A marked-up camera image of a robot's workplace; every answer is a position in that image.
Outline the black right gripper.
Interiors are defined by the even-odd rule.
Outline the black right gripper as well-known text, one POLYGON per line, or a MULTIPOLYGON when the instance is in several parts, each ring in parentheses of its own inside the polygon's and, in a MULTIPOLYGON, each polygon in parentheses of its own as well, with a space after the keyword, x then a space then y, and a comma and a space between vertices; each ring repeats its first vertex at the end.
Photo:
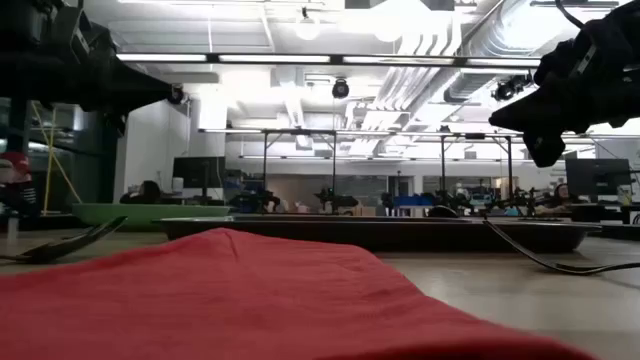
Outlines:
POLYGON ((578 33, 541 58, 536 91, 488 118, 493 126, 525 133, 539 168, 553 166, 565 151, 561 136, 551 133, 580 134, 589 124, 640 118, 640 0, 588 21, 569 12, 562 0, 555 0, 555 7, 578 33))

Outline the fork with blue handle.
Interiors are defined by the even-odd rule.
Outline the fork with blue handle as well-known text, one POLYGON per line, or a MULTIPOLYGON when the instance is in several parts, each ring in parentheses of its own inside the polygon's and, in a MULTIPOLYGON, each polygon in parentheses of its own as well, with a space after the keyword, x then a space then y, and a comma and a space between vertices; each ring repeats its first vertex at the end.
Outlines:
POLYGON ((596 274, 601 274, 605 272, 612 272, 612 271, 619 271, 619 270, 640 269, 640 262, 606 265, 606 266, 570 266, 570 265, 546 261, 538 257, 535 253, 531 252, 527 248, 523 247, 516 241, 514 241, 509 235, 507 235, 504 231, 502 231, 499 227, 497 227, 490 221, 483 220, 482 223, 488 228, 490 228, 501 239, 507 242, 514 250, 524 255, 525 257, 529 258, 533 262, 551 271, 568 274, 568 275, 575 275, 575 276, 589 276, 589 275, 596 275, 596 274))

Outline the black aluminium table frame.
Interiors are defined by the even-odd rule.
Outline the black aluminium table frame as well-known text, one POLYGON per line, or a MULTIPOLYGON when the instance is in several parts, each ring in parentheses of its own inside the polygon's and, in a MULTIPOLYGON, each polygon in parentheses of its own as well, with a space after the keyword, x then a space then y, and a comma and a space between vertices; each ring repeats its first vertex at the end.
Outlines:
POLYGON ((17 220, 20 231, 72 229, 83 225, 82 221, 70 214, 18 217, 17 220))

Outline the dark brown serving tray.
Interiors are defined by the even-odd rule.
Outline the dark brown serving tray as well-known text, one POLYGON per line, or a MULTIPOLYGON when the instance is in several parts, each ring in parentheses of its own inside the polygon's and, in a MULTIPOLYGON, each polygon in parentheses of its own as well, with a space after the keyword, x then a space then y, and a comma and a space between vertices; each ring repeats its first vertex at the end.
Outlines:
MULTIPOLYGON (((155 222, 171 240, 227 228, 293 240, 354 245, 371 252, 512 252, 479 218, 236 215, 165 218, 155 222)), ((589 223, 493 218, 491 223, 534 253, 570 253, 600 227, 589 223)))

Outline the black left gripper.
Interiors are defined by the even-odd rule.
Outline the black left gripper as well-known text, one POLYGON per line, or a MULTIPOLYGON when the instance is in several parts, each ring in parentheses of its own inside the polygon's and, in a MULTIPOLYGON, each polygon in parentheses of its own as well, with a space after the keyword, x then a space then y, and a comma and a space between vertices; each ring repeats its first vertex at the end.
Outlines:
MULTIPOLYGON (((0 97, 94 108, 88 92, 109 87, 117 47, 91 21, 85 0, 0 0, 0 97)), ((117 64, 117 110, 166 100, 173 85, 117 64)))

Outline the red cloth napkin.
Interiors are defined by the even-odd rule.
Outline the red cloth napkin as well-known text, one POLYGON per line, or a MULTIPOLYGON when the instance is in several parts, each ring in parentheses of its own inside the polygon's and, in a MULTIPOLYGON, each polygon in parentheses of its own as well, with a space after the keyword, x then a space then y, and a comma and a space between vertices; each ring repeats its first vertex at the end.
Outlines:
POLYGON ((0 360, 595 360, 370 252, 229 229, 0 276, 0 360))

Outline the spoon with blue handle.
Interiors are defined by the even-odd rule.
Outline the spoon with blue handle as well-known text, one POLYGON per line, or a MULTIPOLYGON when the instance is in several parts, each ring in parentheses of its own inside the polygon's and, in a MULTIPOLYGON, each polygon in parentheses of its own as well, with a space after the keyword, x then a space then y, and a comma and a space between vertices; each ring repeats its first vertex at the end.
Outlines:
POLYGON ((67 238, 51 241, 31 248, 17 255, 0 254, 0 260, 9 260, 24 264, 49 264, 57 259, 77 252, 119 229, 127 216, 119 216, 106 223, 67 238))

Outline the white globe pendant lamp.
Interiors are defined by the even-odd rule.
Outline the white globe pendant lamp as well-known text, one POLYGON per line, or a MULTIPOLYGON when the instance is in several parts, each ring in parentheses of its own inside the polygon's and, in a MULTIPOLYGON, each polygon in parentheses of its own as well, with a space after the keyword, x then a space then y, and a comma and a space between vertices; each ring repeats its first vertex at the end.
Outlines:
POLYGON ((320 21, 313 17, 307 7, 300 9, 300 15, 296 18, 296 35, 306 41, 314 40, 320 33, 320 21))

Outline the wide black computer monitor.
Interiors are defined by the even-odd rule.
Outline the wide black computer monitor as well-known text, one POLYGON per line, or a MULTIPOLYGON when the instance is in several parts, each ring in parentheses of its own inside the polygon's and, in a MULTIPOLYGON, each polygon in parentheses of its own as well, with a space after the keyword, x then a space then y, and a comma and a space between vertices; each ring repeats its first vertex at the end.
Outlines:
POLYGON ((568 159, 565 169, 569 191, 574 195, 616 195, 620 187, 632 184, 626 159, 568 159))

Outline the silver ventilation duct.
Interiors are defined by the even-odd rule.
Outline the silver ventilation duct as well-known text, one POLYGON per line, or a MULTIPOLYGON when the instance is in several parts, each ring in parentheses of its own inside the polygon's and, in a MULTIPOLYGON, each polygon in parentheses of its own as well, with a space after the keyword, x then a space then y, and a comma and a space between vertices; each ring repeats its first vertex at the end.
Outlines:
MULTIPOLYGON (((466 57, 524 57, 533 54, 560 32, 547 16, 550 8, 533 7, 534 0, 502 0, 501 5, 466 40, 458 55, 466 57)), ((496 74, 460 69, 443 93, 445 102, 463 103, 490 83, 496 74)))

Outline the black background rig frame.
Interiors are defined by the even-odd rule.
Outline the black background rig frame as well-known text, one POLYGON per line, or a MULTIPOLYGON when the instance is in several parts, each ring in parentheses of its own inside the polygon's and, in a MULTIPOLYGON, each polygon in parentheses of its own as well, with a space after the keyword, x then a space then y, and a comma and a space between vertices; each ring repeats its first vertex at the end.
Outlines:
POLYGON ((490 139, 495 144, 497 144, 503 151, 507 153, 507 169, 508 169, 508 199, 514 199, 514 183, 513 183, 513 155, 512 155, 512 135, 504 135, 504 134, 487 134, 480 132, 472 132, 472 133, 460 133, 454 132, 449 135, 442 134, 440 135, 440 164, 441 164, 441 176, 439 183, 439 191, 445 191, 446 187, 446 160, 445 155, 446 151, 449 149, 448 146, 445 145, 445 141, 448 137, 454 138, 455 141, 458 139, 464 140, 486 140, 490 139))
POLYGON ((264 135, 264 144, 263 144, 263 157, 262 157, 262 185, 264 190, 268 188, 268 177, 267 177, 267 156, 268 156, 268 148, 271 146, 268 138, 271 134, 277 134, 278 136, 288 134, 292 136, 309 136, 318 135, 318 136, 332 136, 333 143, 330 144, 330 148, 332 150, 332 187, 335 189, 336 187, 336 162, 337 162, 337 140, 338 135, 336 130, 322 130, 322 129, 306 129, 306 128, 287 128, 287 129, 262 129, 259 130, 259 133, 264 135))

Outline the blue storage bin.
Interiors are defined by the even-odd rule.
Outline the blue storage bin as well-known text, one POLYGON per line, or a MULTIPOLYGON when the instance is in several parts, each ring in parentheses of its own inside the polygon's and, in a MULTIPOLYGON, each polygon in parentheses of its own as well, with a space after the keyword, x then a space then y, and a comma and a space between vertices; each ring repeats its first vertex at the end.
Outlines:
POLYGON ((417 196, 396 196, 393 198, 395 207, 423 207, 432 206, 433 200, 431 197, 417 195, 417 196))

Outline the green plate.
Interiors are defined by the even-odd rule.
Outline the green plate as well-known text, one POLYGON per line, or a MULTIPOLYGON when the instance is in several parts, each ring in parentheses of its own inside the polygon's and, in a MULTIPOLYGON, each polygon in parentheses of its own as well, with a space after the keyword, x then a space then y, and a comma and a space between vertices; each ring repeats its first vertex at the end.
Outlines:
POLYGON ((89 226, 102 225, 119 217, 126 217, 121 228, 127 231, 156 231, 156 220, 191 217, 225 217, 226 206, 173 205, 173 204, 111 204, 76 203, 72 214, 89 226))

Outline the black ceiling spotlight cluster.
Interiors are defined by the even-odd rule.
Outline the black ceiling spotlight cluster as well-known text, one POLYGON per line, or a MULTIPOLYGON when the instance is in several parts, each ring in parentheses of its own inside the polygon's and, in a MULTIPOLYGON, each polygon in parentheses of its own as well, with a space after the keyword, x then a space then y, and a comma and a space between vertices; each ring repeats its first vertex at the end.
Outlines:
POLYGON ((531 74, 511 76, 507 80, 498 82, 497 87, 491 93, 491 97, 498 102, 510 100, 532 82, 533 77, 531 74))

